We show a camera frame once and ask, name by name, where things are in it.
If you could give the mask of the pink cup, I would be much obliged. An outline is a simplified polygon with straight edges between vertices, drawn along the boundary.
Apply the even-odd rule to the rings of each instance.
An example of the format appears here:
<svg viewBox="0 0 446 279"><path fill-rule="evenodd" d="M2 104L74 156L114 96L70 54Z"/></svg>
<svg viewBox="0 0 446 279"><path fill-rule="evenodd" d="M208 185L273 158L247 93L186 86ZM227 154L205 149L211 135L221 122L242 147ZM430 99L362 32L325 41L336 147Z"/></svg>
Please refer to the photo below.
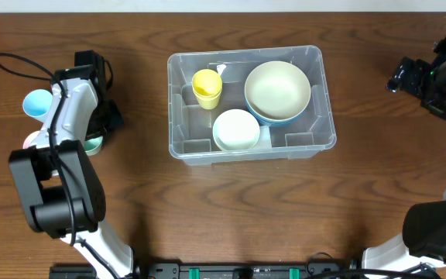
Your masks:
<svg viewBox="0 0 446 279"><path fill-rule="evenodd" d="M23 149L29 148L30 145L31 145L31 143L32 143L32 141L33 141L38 135L39 135L39 131L35 131L35 132L30 133L30 134L25 138L25 140L24 140L24 142L23 142L23 145L22 145L22 148L23 148Z"/></svg>

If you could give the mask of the light grey bowl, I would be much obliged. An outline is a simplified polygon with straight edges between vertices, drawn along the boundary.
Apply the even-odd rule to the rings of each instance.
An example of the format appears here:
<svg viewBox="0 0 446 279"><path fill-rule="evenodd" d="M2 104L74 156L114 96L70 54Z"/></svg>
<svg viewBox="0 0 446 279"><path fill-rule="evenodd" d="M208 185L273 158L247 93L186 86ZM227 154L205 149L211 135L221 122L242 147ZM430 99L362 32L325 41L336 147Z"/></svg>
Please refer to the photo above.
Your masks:
<svg viewBox="0 0 446 279"><path fill-rule="evenodd" d="M249 150L256 146L257 141L250 142L223 142L220 139L215 140L216 146L223 151Z"/></svg>

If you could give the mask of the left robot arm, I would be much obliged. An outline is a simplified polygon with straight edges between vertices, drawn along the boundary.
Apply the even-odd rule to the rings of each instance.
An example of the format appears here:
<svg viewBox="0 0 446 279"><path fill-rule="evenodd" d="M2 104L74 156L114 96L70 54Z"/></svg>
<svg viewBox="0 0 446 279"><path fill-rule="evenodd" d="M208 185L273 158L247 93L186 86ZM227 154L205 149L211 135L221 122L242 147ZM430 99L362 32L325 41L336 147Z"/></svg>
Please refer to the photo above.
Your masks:
<svg viewBox="0 0 446 279"><path fill-rule="evenodd" d="M105 192L84 145L114 132L124 120L108 97L113 71L93 50L74 66L47 72L52 102L29 147L14 150L9 168L29 227L75 248L94 278L134 278L132 248L105 219Z"/></svg>

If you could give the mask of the mint green cup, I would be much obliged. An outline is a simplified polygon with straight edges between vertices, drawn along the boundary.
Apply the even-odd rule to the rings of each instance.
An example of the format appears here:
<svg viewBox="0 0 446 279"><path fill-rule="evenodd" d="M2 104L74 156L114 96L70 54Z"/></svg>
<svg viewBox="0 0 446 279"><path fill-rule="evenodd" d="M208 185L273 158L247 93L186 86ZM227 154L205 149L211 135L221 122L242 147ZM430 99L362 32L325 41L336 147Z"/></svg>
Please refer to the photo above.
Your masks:
<svg viewBox="0 0 446 279"><path fill-rule="evenodd" d="M94 139L89 139L84 142L85 153L90 157L94 156L101 151L103 143L103 137L99 136Z"/></svg>

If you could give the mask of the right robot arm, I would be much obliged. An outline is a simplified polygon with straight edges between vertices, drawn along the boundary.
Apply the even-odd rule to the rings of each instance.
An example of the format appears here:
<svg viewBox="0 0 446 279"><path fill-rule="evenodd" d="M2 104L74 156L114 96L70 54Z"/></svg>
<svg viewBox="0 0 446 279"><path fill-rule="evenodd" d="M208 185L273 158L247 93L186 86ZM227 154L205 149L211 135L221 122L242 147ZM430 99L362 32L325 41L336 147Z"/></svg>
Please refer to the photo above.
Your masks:
<svg viewBox="0 0 446 279"><path fill-rule="evenodd" d="M446 36L433 51L431 62L404 57L386 87L416 97L422 108L446 121ZM358 278L437 277L437 269L446 267L446 183L441 189L441 199L408 209L401 233L362 252L352 265Z"/></svg>

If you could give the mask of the dark blue bowl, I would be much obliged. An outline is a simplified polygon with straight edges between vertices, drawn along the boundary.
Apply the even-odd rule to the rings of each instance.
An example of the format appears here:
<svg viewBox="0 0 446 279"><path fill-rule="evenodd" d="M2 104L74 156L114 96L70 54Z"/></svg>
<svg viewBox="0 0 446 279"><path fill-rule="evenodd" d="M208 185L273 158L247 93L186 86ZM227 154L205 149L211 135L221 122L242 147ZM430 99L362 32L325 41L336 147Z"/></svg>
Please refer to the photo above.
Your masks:
<svg viewBox="0 0 446 279"><path fill-rule="evenodd" d="M272 126L272 127L287 126L297 120L297 118L285 119L285 120L272 120L272 119L264 119L261 117L256 117L256 119L260 125Z"/></svg>
<svg viewBox="0 0 446 279"><path fill-rule="evenodd" d="M310 102L308 102L306 105L289 105L286 108L281 108L279 110L279 114L288 115L288 118L284 119L274 119L270 118L268 116L265 116L263 112L260 112L259 110L255 109L253 104L251 102L245 101L245 104L247 106L247 109L254 117L261 117L264 119L272 119L272 120L285 120L285 119L292 119L297 118L299 119L301 115L307 110L307 107L309 106Z"/></svg>

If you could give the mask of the light blue cup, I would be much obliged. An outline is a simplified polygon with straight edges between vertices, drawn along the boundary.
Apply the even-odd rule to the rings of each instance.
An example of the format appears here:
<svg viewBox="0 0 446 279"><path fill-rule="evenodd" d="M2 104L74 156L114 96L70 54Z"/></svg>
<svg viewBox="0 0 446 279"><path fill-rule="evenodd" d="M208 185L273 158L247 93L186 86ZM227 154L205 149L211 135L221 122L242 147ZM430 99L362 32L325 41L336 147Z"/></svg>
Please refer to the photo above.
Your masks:
<svg viewBox="0 0 446 279"><path fill-rule="evenodd" d="M22 109L29 117L45 122L53 101L52 94L44 89L31 91L22 102Z"/></svg>

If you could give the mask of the yellow cup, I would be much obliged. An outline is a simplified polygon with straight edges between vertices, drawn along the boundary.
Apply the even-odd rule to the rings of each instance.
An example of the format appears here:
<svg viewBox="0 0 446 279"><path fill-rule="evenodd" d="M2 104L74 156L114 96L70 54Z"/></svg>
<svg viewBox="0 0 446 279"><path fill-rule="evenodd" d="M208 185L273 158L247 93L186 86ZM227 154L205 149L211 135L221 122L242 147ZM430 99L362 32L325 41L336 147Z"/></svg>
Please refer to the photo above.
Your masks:
<svg viewBox="0 0 446 279"><path fill-rule="evenodd" d="M212 110L218 106L221 97L221 91L214 95L201 95L194 91L194 95L200 107L206 110Z"/></svg>
<svg viewBox="0 0 446 279"><path fill-rule="evenodd" d="M222 90L220 75L211 69L203 69L195 73L192 78L192 87L196 95L211 97Z"/></svg>

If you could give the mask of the white bowl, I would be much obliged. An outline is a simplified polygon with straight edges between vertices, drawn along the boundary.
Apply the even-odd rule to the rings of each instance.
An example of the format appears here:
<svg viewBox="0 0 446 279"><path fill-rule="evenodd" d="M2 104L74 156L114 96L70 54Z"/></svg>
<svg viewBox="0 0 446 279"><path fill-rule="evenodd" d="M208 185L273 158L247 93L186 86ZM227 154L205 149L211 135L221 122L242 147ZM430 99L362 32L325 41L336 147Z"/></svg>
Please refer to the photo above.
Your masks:
<svg viewBox="0 0 446 279"><path fill-rule="evenodd" d="M260 137L256 118L242 109L230 109L216 118L212 128L213 139L223 142L250 142Z"/></svg>

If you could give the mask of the large beige bowl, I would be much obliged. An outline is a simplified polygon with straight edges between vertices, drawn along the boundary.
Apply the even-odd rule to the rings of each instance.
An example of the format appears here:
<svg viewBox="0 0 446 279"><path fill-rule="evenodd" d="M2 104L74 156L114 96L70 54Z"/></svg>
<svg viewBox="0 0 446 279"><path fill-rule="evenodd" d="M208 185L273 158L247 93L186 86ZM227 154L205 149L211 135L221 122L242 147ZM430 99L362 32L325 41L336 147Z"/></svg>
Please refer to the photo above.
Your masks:
<svg viewBox="0 0 446 279"><path fill-rule="evenodd" d="M259 117L270 122L296 118L308 106L311 85L297 66L284 61L260 64L245 80L245 100Z"/></svg>

